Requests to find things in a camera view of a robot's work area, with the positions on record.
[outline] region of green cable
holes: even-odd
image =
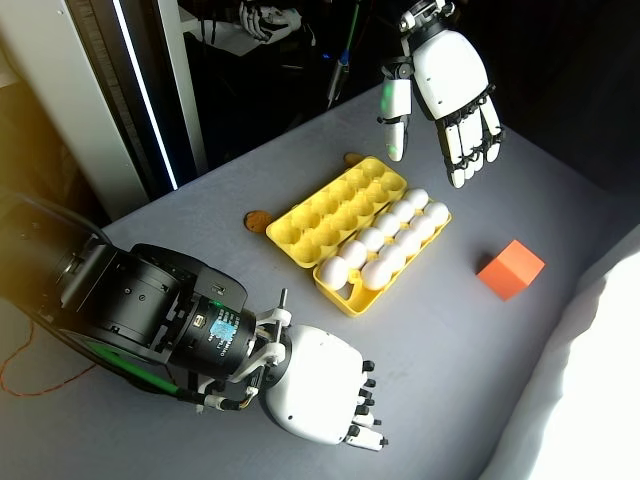
[[[149,373],[146,370],[127,362],[104,345],[93,342],[87,342],[87,344],[89,348],[91,348],[91,350],[93,350],[100,357],[104,358],[111,365],[114,365],[126,372],[131,373],[132,375],[135,375],[141,380],[144,380],[145,382],[159,388],[169,395],[173,395],[174,397],[177,395],[179,387],[175,386],[173,383],[167,382],[166,380],[154,375],[153,373]]]
[[[360,12],[360,1],[356,0],[356,8],[353,10],[353,19],[351,20],[351,30],[349,30],[349,38],[347,39],[347,46],[345,50],[351,49],[351,42],[353,41],[353,34],[356,31],[356,23],[358,23],[359,12]]]

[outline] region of tabletop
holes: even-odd
[[[292,322],[325,329],[376,362],[373,412],[390,445],[380,453],[323,446],[272,423],[259,403],[208,411],[131,388],[100,369],[46,397],[0,393],[4,478],[476,478],[593,256],[607,196],[508,131],[494,164],[461,190],[448,183],[434,125],[414,103],[409,143],[387,164],[454,215],[443,233],[358,318],[341,313],[263,235],[246,212],[278,216],[344,171],[345,152],[384,156],[379,87],[218,168],[107,228],[124,249],[152,243],[197,257],[239,280],[262,311],[289,289]],[[546,262],[508,302],[476,277],[487,255],[517,238]],[[26,322],[6,304],[0,358]],[[37,332],[7,373],[36,388],[87,361]]]

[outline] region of yellow egg carton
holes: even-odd
[[[389,208],[391,202],[402,197],[406,188],[407,182],[402,176],[379,159],[366,157],[271,223],[267,227],[267,236],[301,267],[315,266],[313,278],[318,289],[344,313],[356,317],[393,285],[413,259],[451,221],[449,215],[447,222],[422,243],[415,255],[407,258],[405,266],[393,274],[391,281],[382,289],[366,289],[362,285],[360,271],[352,269],[347,285],[338,291],[331,290],[318,278],[319,265],[324,259],[335,255],[344,240],[370,226],[378,214]],[[401,228],[409,228],[409,225],[401,224]],[[393,243],[393,238],[386,238],[385,243]],[[376,257],[376,253],[370,252],[368,261]]]
[[[335,255],[353,232],[397,200],[407,182],[375,157],[366,157],[267,227],[267,236],[303,268]]]

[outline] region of white sheet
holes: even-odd
[[[483,480],[640,479],[640,253],[567,307]]]

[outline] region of robotic hand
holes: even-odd
[[[383,68],[381,101],[387,153],[404,154],[411,114],[411,76],[419,103],[436,122],[449,180],[460,188],[493,162],[504,132],[489,94],[487,73],[469,41],[443,21],[454,11],[447,0],[424,0],[405,12],[399,29],[404,57]]]
[[[254,315],[239,282],[195,258],[144,244],[125,252],[72,212],[1,189],[0,245],[0,297],[133,385],[199,411],[243,410],[264,394],[302,438],[386,445],[371,429],[373,362],[328,332],[290,326],[286,289]],[[142,367],[168,364],[189,372],[186,388]],[[244,397],[225,396],[227,382],[244,383]]]
[[[240,23],[256,40],[270,44],[282,40],[301,26],[300,14],[294,8],[278,10],[263,7],[253,1],[240,3]]]

